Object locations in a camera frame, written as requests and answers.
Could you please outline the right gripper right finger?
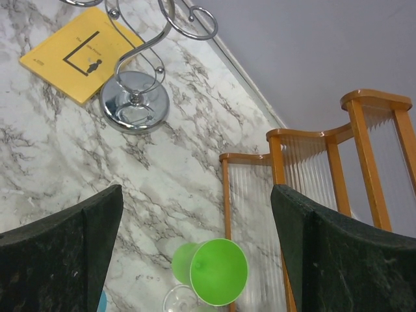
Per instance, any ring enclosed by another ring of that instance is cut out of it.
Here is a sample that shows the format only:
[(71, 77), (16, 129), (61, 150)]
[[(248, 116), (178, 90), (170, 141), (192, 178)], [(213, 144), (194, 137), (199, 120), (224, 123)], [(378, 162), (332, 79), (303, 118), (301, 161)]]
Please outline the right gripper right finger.
[(414, 311), (415, 239), (329, 209), (287, 185), (271, 206), (298, 311)]

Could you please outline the green plastic wine glass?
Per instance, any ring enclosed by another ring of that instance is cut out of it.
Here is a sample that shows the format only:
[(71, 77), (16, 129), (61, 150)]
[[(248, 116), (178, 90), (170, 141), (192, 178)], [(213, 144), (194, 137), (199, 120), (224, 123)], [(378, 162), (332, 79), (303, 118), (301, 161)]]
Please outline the green plastic wine glass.
[(180, 246), (172, 258), (172, 273), (210, 306), (227, 306), (242, 293), (250, 266), (242, 248), (218, 238)]

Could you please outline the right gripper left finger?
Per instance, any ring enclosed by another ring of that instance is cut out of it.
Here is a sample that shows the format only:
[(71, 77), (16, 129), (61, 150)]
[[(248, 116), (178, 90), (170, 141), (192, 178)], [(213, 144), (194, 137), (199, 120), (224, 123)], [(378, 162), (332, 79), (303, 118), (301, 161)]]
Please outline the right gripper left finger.
[(121, 185), (1, 234), (2, 311), (97, 311), (124, 209)]

